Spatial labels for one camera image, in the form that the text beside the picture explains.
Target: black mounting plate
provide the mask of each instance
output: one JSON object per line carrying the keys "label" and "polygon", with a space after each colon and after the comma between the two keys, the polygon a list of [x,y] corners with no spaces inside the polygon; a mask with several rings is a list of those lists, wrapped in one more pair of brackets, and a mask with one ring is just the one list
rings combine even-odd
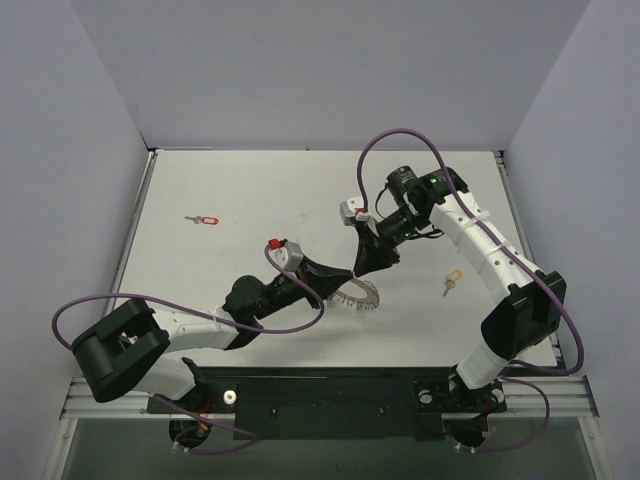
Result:
{"label": "black mounting plate", "polygon": [[[201,367],[199,373],[213,396],[208,412],[235,413],[237,428],[265,440],[438,440],[446,435],[443,413],[486,408],[447,404],[449,368]],[[227,390],[237,393],[234,405],[223,401]],[[419,400],[424,390],[432,393],[428,404]],[[187,397],[180,403],[188,404]],[[495,408],[506,411],[506,402]],[[147,411],[171,413],[153,399]]]}

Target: key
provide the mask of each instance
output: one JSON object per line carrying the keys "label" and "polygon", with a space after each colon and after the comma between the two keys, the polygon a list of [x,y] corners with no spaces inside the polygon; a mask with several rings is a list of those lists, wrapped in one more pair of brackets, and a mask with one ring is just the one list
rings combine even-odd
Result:
{"label": "key", "polygon": [[444,282],[444,293],[442,294],[442,296],[446,297],[447,293],[449,293],[449,290],[451,290],[455,286],[456,286],[456,282],[447,278],[447,280]]}

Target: glass panel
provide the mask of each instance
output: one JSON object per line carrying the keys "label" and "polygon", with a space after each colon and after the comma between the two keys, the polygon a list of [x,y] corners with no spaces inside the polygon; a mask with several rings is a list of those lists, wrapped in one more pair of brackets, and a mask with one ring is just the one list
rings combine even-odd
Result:
{"label": "glass panel", "polygon": [[[540,419],[495,419],[499,438],[511,444],[531,434]],[[63,478],[75,479],[594,479],[577,419],[552,419],[547,433],[509,453],[456,453],[449,440],[264,441],[223,456],[171,452],[164,419],[83,419]],[[208,448],[232,444],[216,431]]]}

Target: gray wall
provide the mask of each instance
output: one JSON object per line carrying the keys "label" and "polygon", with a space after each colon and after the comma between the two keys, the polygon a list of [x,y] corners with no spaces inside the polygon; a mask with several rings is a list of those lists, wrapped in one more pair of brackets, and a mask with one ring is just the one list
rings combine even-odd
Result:
{"label": "gray wall", "polygon": [[505,148],[587,3],[72,0],[149,145],[312,149]]}
{"label": "gray wall", "polygon": [[[66,0],[0,14],[0,465],[39,478],[72,372],[49,322],[104,291],[146,149]],[[72,338],[89,314],[70,315]]]}
{"label": "gray wall", "polygon": [[637,0],[591,2],[506,157],[536,260],[567,277],[620,479],[640,471],[638,19]]}

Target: bolt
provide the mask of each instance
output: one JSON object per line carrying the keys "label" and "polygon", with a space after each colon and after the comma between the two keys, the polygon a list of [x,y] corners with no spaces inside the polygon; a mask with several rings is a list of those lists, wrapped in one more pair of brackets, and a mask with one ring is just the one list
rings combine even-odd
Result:
{"label": "bolt", "polygon": [[418,393],[418,399],[420,400],[420,403],[426,405],[427,403],[431,403],[433,397],[431,396],[431,393],[429,393],[429,390],[421,390],[420,393]]}

